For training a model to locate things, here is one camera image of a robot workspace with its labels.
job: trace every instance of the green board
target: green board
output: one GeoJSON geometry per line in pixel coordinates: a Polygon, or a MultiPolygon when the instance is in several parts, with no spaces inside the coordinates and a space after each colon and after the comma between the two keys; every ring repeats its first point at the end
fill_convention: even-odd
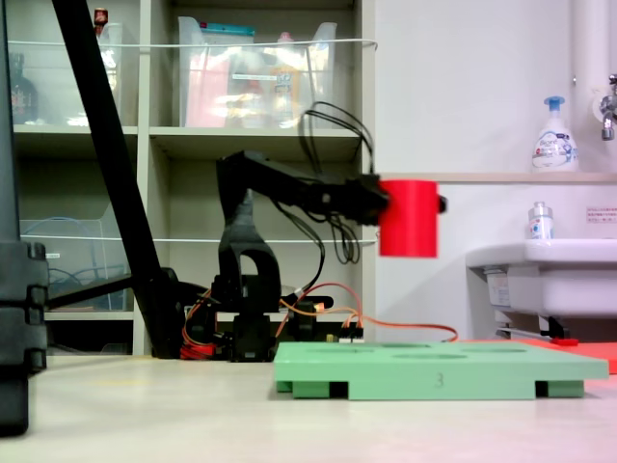
{"type": "Polygon", "coordinates": [[[520,342],[282,342],[279,393],[295,398],[458,400],[581,397],[608,362],[520,342]]]}

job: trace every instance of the white sink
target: white sink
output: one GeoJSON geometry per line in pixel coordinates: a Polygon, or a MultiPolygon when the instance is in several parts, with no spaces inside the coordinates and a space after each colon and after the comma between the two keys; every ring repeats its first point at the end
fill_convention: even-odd
{"type": "Polygon", "coordinates": [[[617,317],[617,240],[526,240],[472,251],[466,262],[508,292],[492,298],[500,311],[617,317]]]}

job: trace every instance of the clear plastic bin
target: clear plastic bin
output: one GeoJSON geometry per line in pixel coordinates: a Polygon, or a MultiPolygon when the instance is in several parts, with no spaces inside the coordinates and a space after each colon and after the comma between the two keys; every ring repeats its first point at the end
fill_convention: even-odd
{"type": "Polygon", "coordinates": [[[309,45],[207,46],[199,23],[180,17],[180,126],[289,128],[314,101],[333,100],[336,24],[309,45]]]}
{"type": "MultiPolygon", "coordinates": [[[[107,207],[99,220],[45,217],[40,220],[21,220],[19,226],[24,241],[39,242],[45,246],[50,297],[128,273],[122,242],[100,239],[120,237],[111,206],[107,207]]],[[[128,291],[122,290],[76,303],[66,310],[127,311],[130,306],[128,291]]]]}
{"type": "MultiPolygon", "coordinates": [[[[107,24],[99,38],[103,63],[123,125],[137,124],[139,49],[122,24],[107,24]]],[[[88,125],[64,46],[9,43],[13,122],[88,125]]]]}

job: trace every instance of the red cup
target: red cup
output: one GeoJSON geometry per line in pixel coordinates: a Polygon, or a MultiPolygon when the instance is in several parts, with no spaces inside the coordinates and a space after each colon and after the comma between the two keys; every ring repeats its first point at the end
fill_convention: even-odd
{"type": "Polygon", "coordinates": [[[435,181],[382,180],[389,206],[379,218],[379,253],[400,258],[437,257],[439,194],[435,181]]]}

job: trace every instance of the table surface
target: table surface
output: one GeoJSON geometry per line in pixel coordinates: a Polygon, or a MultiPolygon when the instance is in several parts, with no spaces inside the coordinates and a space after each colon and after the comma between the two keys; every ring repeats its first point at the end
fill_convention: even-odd
{"type": "Polygon", "coordinates": [[[55,357],[2,463],[615,463],[617,376],[580,399],[292,400],[271,364],[55,357]]]}

